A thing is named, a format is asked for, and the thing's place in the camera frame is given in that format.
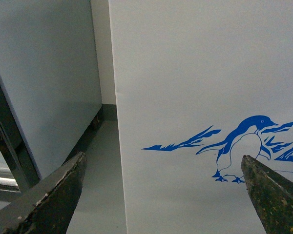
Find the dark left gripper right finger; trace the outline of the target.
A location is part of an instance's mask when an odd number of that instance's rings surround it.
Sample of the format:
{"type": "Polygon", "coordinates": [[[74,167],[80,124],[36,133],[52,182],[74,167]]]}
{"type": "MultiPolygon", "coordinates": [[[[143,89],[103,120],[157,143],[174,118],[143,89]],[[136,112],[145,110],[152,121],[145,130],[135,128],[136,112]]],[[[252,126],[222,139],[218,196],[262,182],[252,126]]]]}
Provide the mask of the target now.
{"type": "Polygon", "coordinates": [[[268,234],[293,234],[293,182],[255,158],[241,162],[247,192],[268,234]]]}

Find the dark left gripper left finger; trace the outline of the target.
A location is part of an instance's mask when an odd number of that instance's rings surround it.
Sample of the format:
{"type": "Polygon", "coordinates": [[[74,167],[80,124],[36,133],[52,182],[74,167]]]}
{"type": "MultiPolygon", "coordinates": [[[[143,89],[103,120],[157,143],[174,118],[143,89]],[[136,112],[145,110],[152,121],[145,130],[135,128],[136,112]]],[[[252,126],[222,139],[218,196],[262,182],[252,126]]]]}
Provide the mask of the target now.
{"type": "Polygon", "coordinates": [[[77,153],[0,210],[0,234],[64,234],[79,202],[87,167],[77,153]]]}

